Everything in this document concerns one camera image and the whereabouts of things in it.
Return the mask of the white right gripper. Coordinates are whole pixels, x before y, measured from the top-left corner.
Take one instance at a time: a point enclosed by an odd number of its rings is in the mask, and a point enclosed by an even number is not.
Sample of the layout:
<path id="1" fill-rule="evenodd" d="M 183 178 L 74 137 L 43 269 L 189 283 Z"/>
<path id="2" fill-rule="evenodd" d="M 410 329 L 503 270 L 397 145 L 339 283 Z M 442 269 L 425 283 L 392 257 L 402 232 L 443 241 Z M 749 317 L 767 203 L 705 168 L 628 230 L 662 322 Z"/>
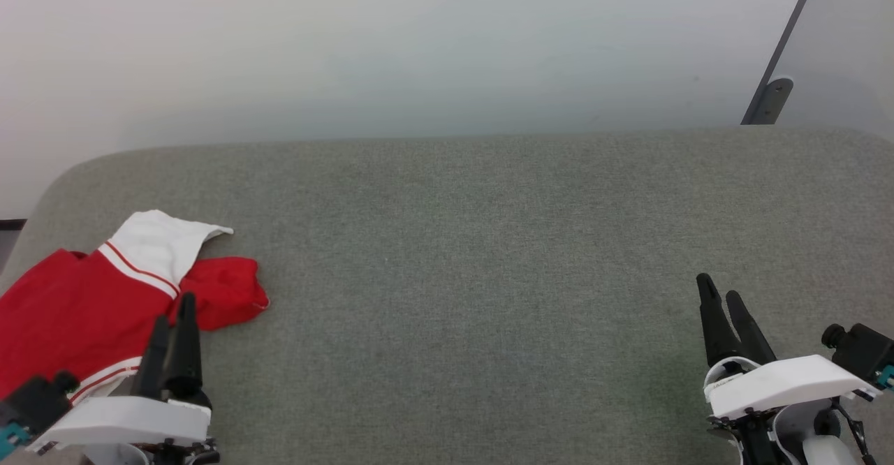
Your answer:
<path id="1" fill-rule="evenodd" d="M 710 432 L 731 443 L 738 465 L 875 465 L 863 423 L 841 404 L 874 401 L 875 389 L 819 355 L 778 360 L 740 294 L 730 290 L 726 304 L 738 340 L 711 276 L 697 274 L 696 283 Z"/>

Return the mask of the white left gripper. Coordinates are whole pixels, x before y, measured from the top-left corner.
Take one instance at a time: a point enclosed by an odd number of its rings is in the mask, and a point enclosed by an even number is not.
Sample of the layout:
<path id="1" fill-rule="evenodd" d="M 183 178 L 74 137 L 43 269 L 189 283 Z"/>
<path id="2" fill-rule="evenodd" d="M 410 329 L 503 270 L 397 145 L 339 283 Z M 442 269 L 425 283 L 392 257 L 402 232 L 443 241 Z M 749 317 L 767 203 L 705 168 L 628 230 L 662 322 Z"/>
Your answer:
<path id="1" fill-rule="evenodd" d="M 163 391 L 171 399 L 160 401 Z M 132 396 L 90 397 L 27 446 L 44 455 L 80 446 L 93 465 L 215 465 L 220 452 L 208 434 L 211 401 L 203 391 L 197 300 L 185 293 L 170 328 L 157 316 Z"/>

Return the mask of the red and white shirt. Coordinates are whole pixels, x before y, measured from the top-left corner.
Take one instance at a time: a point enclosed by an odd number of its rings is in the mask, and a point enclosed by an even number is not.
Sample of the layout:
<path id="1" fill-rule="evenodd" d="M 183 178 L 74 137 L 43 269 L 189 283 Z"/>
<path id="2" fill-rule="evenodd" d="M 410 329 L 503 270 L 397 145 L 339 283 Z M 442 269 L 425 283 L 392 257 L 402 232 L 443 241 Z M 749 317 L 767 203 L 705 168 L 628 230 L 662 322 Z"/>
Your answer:
<path id="1" fill-rule="evenodd" d="M 200 259 L 203 245 L 233 230 L 159 210 L 132 214 L 90 253 L 59 249 L 0 296 L 0 399 L 35 376 L 68 371 L 77 404 L 133 376 L 159 316 L 197 300 L 203 331 L 254 319 L 270 306 L 258 262 Z"/>

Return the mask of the grey fabric sofa cushion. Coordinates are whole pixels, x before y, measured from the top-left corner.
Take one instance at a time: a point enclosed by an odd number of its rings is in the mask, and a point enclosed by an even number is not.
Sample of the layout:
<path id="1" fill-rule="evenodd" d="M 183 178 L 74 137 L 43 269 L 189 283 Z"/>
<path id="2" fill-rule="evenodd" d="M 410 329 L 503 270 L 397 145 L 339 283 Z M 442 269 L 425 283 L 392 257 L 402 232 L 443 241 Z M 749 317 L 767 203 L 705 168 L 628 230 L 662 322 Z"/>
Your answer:
<path id="1" fill-rule="evenodd" d="M 112 154 L 29 216 L 0 293 L 137 211 L 223 224 L 271 304 L 202 338 L 221 465 L 737 465 L 696 275 L 780 357 L 894 337 L 894 143 L 597 132 Z"/>

